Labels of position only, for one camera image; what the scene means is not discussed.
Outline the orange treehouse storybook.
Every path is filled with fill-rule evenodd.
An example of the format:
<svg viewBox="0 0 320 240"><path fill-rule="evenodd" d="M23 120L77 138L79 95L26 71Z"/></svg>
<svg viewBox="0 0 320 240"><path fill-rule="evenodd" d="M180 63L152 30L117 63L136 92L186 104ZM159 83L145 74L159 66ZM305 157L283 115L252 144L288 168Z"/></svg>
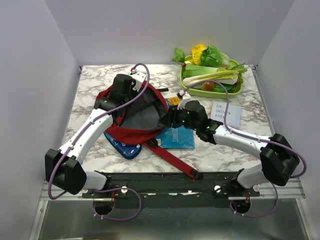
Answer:
<svg viewBox="0 0 320 240"><path fill-rule="evenodd" d="M178 96L166 98L165 101L168 107L178 106L180 104L180 98Z"/></svg>

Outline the blue paperback book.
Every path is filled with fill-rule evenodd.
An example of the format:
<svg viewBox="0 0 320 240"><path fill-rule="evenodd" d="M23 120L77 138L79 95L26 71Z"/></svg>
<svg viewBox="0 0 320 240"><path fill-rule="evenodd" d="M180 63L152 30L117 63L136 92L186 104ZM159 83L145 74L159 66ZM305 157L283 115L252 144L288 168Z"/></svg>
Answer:
<svg viewBox="0 0 320 240"><path fill-rule="evenodd" d="M163 132L155 137L157 144L164 149L194 149L195 137L191 129L183 126L178 128L165 127Z"/></svg>

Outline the red student backpack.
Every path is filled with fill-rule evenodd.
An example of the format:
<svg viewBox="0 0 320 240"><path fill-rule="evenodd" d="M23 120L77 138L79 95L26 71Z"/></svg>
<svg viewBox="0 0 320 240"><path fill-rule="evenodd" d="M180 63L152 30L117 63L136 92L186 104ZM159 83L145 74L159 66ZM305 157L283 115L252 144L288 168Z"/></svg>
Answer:
<svg viewBox="0 0 320 240"><path fill-rule="evenodd" d="M123 144L141 144L190 178L201 180L201 172L158 145L156 137L165 129L159 119L164 117L168 110L161 92L148 85L142 96L112 114L113 124L105 132Z"/></svg>

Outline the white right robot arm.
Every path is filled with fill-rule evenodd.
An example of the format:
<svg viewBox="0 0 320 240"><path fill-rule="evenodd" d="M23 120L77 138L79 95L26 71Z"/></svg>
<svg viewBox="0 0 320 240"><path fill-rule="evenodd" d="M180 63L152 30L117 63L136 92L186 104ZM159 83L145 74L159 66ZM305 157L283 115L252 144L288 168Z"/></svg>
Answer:
<svg viewBox="0 0 320 240"><path fill-rule="evenodd" d="M204 142L223 145L245 152L260 160L260 164L241 169L230 183L230 191L241 196L254 185L272 183L285 186L300 160L281 134L272 137L248 134L227 128L223 122L208 118L205 108L191 100L183 108L171 106L160 123L167 128L181 126L192 129Z"/></svg>

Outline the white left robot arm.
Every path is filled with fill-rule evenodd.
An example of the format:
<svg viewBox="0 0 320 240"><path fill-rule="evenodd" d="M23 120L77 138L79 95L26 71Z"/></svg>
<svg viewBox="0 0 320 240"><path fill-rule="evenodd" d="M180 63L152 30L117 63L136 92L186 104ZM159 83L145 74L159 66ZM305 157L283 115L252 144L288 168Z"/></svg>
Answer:
<svg viewBox="0 0 320 240"><path fill-rule="evenodd" d="M116 103L110 109L95 107L86 122L68 142L58 150L51 148L46 152L45 180L48 182L48 197L51 200L56 200L66 193L76 195L81 190L93 190L101 198L110 194L111 185L107 182L107 176L102 172L83 170L82 163L100 135L114 123L113 113L139 99L148 88L150 75L142 74L143 78L134 78L139 74L140 72L117 75L128 84L129 91L135 94L134 97L125 90L125 97L130 98L129 101L121 100L121 105Z"/></svg>

